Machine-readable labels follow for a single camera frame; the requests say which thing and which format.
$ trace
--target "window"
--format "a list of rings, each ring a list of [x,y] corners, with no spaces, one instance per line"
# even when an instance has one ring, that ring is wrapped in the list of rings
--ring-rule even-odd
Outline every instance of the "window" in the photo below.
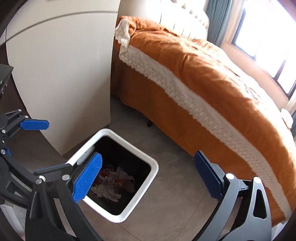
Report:
[[[276,0],[246,0],[232,44],[291,98],[296,89],[296,22]]]

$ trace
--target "lace trim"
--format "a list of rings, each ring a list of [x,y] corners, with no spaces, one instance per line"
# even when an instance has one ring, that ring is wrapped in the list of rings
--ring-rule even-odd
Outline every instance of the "lace trim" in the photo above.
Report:
[[[292,214],[289,203],[271,166],[262,154],[220,113],[204,99],[188,89],[169,69],[137,48],[133,46],[127,47],[125,44],[129,42],[130,37],[127,40],[127,35],[123,33],[123,31],[128,32],[126,24],[127,22],[120,23],[117,27],[118,35],[116,36],[115,33],[116,39],[120,39],[120,36],[124,37],[121,40],[124,45],[120,47],[119,59],[160,86],[175,103],[187,110],[212,135],[245,160],[251,170],[262,179],[264,185],[271,191],[286,220],[289,219]]]
[[[129,22],[125,18],[121,19],[118,26],[115,28],[115,39],[118,41],[119,44],[121,44],[119,54],[127,51],[129,41],[131,39],[128,33],[128,29]]]

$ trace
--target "white trash can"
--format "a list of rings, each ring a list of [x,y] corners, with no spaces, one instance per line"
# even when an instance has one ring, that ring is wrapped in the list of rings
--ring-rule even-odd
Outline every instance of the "white trash can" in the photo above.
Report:
[[[128,175],[133,176],[135,191],[133,193],[125,192],[118,202],[113,202],[104,197],[99,198],[89,190],[83,201],[107,220],[114,223],[123,222],[156,176],[159,168],[158,163],[110,129],[98,131],[67,163],[72,166],[81,165],[95,151],[102,155],[102,168],[108,164],[113,165],[115,169],[119,166]]]

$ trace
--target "window frame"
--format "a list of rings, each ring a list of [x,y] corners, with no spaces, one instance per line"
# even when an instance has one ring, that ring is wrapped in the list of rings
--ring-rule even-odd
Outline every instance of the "window frame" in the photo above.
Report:
[[[239,24],[237,26],[237,29],[235,31],[235,34],[233,36],[231,44],[234,45],[235,47],[237,47],[238,49],[240,49],[245,54],[247,54],[252,60],[254,60],[256,62],[256,55],[255,56],[249,55],[246,51],[244,51],[240,46],[238,46],[236,44],[236,40],[237,40],[237,37],[238,37],[238,35],[240,33],[240,30],[242,28],[242,24],[244,22],[245,16],[246,16],[246,10],[244,8],[244,10],[242,12],[242,17],[241,17],[241,19],[239,21]],[[283,63],[281,64],[281,66],[280,66],[278,72],[276,73],[276,75],[274,76],[274,78],[267,71],[265,71],[265,72],[277,83],[277,85],[280,87],[280,89],[284,93],[284,95],[288,98],[288,100],[290,100],[290,98],[292,97],[293,93],[296,90],[296,80],[294,81],[294,84],[293,84],[293,86],[292,86],[292,88],[291,88],[291,90],[290,90],[290,92],[288,94],[285,92],[285,90],[283,89],[281,84],[278,82],[278,78],[279,78],[279,76],[280,76],[280,74],[281,74],[281,72],[282,72],[282,70],[283,70],[283,68],[285,66],[285,63],[286,63],[286,60],[283,61]]]

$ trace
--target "bed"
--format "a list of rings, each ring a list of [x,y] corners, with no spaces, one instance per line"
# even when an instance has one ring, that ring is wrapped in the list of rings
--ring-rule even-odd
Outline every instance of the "bed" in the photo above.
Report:
[[[296,147],[258,83],[206,41],[205,1],[122,0],[111,93],[190,155],[239,179],[262,179],[272,225],[296,207]]]

